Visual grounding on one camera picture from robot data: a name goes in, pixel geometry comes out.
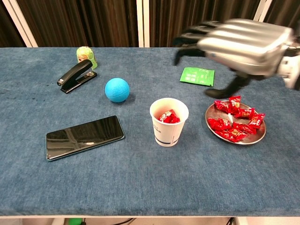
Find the stapler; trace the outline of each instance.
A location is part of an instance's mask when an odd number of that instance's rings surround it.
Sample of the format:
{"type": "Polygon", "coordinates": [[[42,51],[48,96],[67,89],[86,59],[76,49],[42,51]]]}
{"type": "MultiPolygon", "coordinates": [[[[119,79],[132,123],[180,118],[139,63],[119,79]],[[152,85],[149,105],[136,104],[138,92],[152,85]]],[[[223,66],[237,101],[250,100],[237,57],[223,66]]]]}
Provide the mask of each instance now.
{"type": "Polygon", "coordinates": [[[75,88],[96,77],[97,73],[91,70],[92,66],[93,64],[90,60],[83,60],[76,64],[57,81],[57,84],[61,86],[60,90],[68,94],[75,88]]]}

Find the red candy wrapper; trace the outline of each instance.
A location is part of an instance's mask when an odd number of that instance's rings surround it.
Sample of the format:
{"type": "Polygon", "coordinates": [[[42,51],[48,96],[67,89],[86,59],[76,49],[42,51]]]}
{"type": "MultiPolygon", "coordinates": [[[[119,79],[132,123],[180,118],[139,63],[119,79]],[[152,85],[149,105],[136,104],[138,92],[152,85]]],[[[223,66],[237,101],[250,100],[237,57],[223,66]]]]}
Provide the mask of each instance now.
{"type": "Polygon", "coordinates": [[[210,125],[211,129],[213,130],[227,130],[231,128],[229,120],[224,120],[219,118],[218,120],[215,120],[213,118],[208,118],[207,119],[208,124],[210,125]]]}
{"type": "Polygon", "coordinates": [[[207,121],[208,121],[208,124],[210,125],[211,129],[219,130],[220,122],[218,120],[215,120],[213,118],[208,118],[207,121]]]}
{"type": "Polygon", "coordinates": [[[248,135],[235,129],[232,128],[230,130],[222,130],[222,131],[215,131],[216,134],[220,135],[221,137],[231,141],[231,142],[239,142],[243,138],[247,137],[248,135]]]}
{"type": "Polygon", "coordinates": [[[238,109],[238,113],[234,115],[235,118],[247,118],[247,119],[251,119],[252,116],[255,113],[255,109],[251,108],[251,109],[238,109]]]}
{"type": "Polygon", "coordinates": [[[261,123],[263,122],[263,119],[266,114],[261,113],[261,114],[254,114],[253,117],[251,118],[251,121],[248,123],[249,126],[252,126],[253,128],[260,128],[261,123]]]}
{"type": "Polygon", "coordinates": [[[255,135],[255,134],[256,134],[256,128],[251,127],[251,126],[248,125],[248,124],[241,124],[241,123],[236,123],[236,122],[234,122],[234,123],[232,124],[232,127],[233,127],[233,128],[236,128],[237,130],[240,130],[240,131],[242,131],[242,132],[251,134],[251,135],[255,135]]]}
{"type": "Polygon", "coordinates": [[[218,110],[221,110],[225,113],[229,112],[229,105],[226,102],[215,101],[215,106],[218,110]]]}
{"type": "Polygon", "coordinates": [[[239,142],[240,140],[242,140],[243,138],[248,136],[244,132],[242,132],[238,129],[235,129],[235,128],[230,129],[228,132],[233,135],[236,142],[239,142]]]}
{"type": "Polygon", "coordinates": [[[165,112],[164,114],[162,114],[159,119],[161,122],[164,123],[178,123],[180,122],[179,117],[176,116],[176,113],[174,112],[173,109],[165,112]]]}
{"type": "Polygon", "coordinates": [[[222,131],[216,130],[215,132],[217,135],[220,135],[221,137],[223,137],[231,142],[236,142],[234,136],[226,130],[222,130],[222,131]]]}
{"type": "Polygon", "coordinates": [[[220,123],[220,126],[221,126],[222,130],[227,130],[227,129],[231,128],[229,120],[219,118],[218,121],[220,123]]]}
{"type": "Polygon", "coordinates": [[[240,96],[234,96],[229,98],[229,113],[235,115],[239,112],[240,108],[240,96]]]}

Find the plate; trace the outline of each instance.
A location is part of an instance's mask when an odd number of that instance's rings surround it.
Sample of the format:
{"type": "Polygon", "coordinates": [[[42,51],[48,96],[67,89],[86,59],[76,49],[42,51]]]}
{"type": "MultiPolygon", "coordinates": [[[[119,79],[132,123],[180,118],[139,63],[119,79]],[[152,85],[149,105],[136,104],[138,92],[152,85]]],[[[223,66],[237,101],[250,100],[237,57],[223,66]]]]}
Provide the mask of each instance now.
{"type": "MultiPolygon", "coordinates": [[[[242,109],[250,109],[251,107],[249,107],[248,105],[245,105],[243,103],[240,103],[240,107],[242,109]]],[[[267,132],[267,127],[266,127],[266,123],[264,122],[264,120],[262,121],[261,127],[257,130],[255,135],[248,135],[247,137],[245,137],[244,139],[242,139],[240,142],[231,142],[223,137],[221,137],[220,135],[216,134],[216,132],[211,129],[210,125],[208,124],[207,119],[208,118],[214,118],[214,119],[218,119],[218,118],[222,118],[222,119],[226,119],[230,121],[230,124],[232,125],[233,122],[236,123],[243,123],[243,124],[248,124],[250,122],[250,120],[248,119],[238,119],[235,118],[234,116],[232,116],[231,114],[227,114],[221,110],[218,110],[215,108],[215,104],[212,104],[210,107],[208,107],[208,109],[205,112],[205,121],[207,126],[209,127],[209,129],[219,138],[233,143],[233,144],[243,144],[243,145],[247,145],[247,144],[255,144],[257,142],[259,142],[260,140],[263,139],[263,137],[266,135],[267,132]]]]}

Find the green sachet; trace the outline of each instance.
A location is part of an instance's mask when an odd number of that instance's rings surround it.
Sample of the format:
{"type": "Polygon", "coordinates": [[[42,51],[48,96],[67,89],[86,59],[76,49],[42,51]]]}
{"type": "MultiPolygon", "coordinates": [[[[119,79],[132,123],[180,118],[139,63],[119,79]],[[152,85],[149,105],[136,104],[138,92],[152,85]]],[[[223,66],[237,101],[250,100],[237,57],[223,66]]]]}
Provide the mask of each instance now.
{"type": "Polygon", "coordinates": [[[214,70],[186,67],[182,72],[180,81],[212,87],[214,85],[214,76],[214,70]]]}

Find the brown curtain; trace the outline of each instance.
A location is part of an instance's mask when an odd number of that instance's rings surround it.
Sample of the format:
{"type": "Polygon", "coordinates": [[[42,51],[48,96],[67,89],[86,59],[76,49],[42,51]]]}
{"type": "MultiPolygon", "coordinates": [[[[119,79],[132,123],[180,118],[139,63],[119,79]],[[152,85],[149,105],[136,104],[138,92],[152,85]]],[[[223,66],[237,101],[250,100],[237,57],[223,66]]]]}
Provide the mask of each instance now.
{"type": "Polygon", "coordinates": [[[136,0],[17,0],[40,47],[138,47],[136,0]]]}
{"type": "Polygon", "coordinates": [[[0,47],[26,47],[2,1],[0,1],[0,17],[0,47]]]}
{"type": "Polygon", "coordinates": [[[150,0],[150,46],[170,47],[185,28],[201,21],[253,19],[259,0],[150,0]]]}
{"type": "Polygon", "coordinates": [[[264,22],[296,29],[300,20],[300,0],[273,0],[264,22]]]}

